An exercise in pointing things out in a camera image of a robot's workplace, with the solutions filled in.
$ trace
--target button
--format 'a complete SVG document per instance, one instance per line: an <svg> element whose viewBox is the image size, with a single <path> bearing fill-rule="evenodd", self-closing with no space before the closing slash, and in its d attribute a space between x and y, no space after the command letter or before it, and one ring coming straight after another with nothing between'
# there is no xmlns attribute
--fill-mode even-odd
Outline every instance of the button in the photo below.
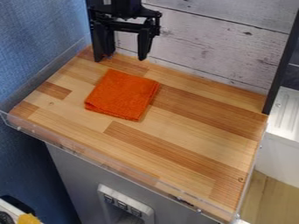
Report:
<svg viewBox="0 0 299 224"><path fill-rule="evenodd" d="M131 207L131 213L134 215L134 216L137 216L137 217L142 217L142 212L140 212L139 210Z"/></svg>
<svg viewBox="0 0 299 224"><path fill-rule="evenodd" d="M113 204L115 202L115 200L109 195L104 194L104 197L107 203Z"/></svg>
<svg viewBox="0 0 299 224"><path fill-rule="evenodd" d="M123 209L123 210L128 210L128 206L127 206L127 204L125 204L125 203L123 203L123 202L121 202L121 201L119 201L119 200L117 200L117 206L118 206L119 208Z"/></svg>

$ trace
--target blue fabric wall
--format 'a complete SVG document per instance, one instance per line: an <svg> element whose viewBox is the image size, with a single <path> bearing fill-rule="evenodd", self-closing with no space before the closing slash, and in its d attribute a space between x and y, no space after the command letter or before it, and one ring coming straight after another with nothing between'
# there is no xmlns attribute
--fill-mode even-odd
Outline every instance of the blue fabric wall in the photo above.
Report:
<svg viewBox="0 0 299 224"><path fill-rule="evenodd" d="M0 102L88 33L84 0L0 0ZM0 122L0 195L45 223L78 223L43 143Z"/></svg>

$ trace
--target black metal frame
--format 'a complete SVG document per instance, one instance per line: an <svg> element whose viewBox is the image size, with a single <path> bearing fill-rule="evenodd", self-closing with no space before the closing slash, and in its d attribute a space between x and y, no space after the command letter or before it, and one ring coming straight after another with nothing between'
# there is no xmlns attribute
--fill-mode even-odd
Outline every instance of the black metal frame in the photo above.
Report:
<svg viewBox="0 0 299 224"><path fill-rule="evenodd" d="M272 82L271 88L268 92L268 97L266 99L264 108L262 110L262 113L266 115L270 114L271 108L273 107L279 88L282 85L283 77L287 71L289 61L291 60L292 54L296 49L296 43L298 39L299 39L299 11L297 12L295 22L293 24L291 33L289 34L289 40L284 49L281 62L276 71L275 78Z"/></svg>
<svg viewBox="0 0 299 224"><path fill-rule="evenodd" d="M115 52L115 32L138 33L138 58L144 60L150 52L153 38L160 35L159 11L149 10L141 6L140 0L127 0L135 5L127 6L124 0L112 0L110 5L89 6L88 17L93 41L94 61L110 57ZM143 24L117 21L117 18L145 18Z"/></svg>

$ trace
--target yellow object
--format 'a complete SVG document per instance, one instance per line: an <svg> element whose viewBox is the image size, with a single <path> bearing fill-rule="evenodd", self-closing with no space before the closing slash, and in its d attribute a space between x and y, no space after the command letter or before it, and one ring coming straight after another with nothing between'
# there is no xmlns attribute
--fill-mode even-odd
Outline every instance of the yellow object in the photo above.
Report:
<svg viewBox="0 0 299 224"><path fill-rule="evenodd" d="M31 213L21 214L18 217L17 224L40 224L41 222Z"/></svg>

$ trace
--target transparent plastic edge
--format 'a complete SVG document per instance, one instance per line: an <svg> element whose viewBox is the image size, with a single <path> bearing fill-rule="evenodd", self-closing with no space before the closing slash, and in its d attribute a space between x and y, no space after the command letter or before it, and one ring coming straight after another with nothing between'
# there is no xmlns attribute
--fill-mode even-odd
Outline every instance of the transparent plastic edge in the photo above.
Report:
<svg viewBox="0 0 299 224"><path fill-rule="evenodd" d="M98 151L92 150L92 149L86 147L85 145L79 144L72 139L68 139L64 136L54 133L53 131L45 129L33 122L29 122L23 118L17 117L15 115L11 115L2 110L0 110L0 116L2 117L3 122L7 126L13 128L15 130L21 131L29 136L35 137L47 144L50 144L50 145L57 147L63 151L66 151L67 153L70 153L70 154L74 155L75 157L82 158L85 161L87 161L88 163L96 165L108 172L112 172L113 174L116 174L117 176L120 176L129 181L132 181L135 184L145 187L154 193L158 193L169 200L174 200L174 201L182 204L183 206L186 206L196 212L200 212L201 214L203 214L204 216L206 216L210 219L213 219L217 222L227 223L227 219L221 219L217 215L214 215L213 213L208 211L208 210L212 209L212 210L215 210L215 211L218 211L218 212L224 214L225 217L228 217L228 219L230 220L229 222L233 222L233 220L234 220L235 213L229 213L226 210L224 210L223 208L221 208L217 205L213 205L212 203L206 201L205 199L201 199L196 196L193 196L183 190L176 188L175 186L172 186L168 183L163 182L162 180L160 180L158 178L153 178L146 173L143 173L134 168L131 168L121 162L118 162L117 160L115 160L111 157L105 156ZM122 171L130 171L130 173L133 173L134 175L128 175L126 173L123 173ZM132 177L135 175L137 177L142 177L142 179L147 179L147 180L149 180L149 182L155 181L156 183L159 183L160 185L163 186L163 188L165 188L165 187L168 188L170 190L170 192L173 193L173 195L170 194L169 192L166 192L164 190L157 188L154 185L150 186L150 185L147 185L146 183L144 183L143 181L136 181L136 179L134 179L134 177ZM194 206L192 203L185 203L186 201L189 202L190 199L198 202L199 204L209 207L209 209L203 209L201 206Z"/></svg>

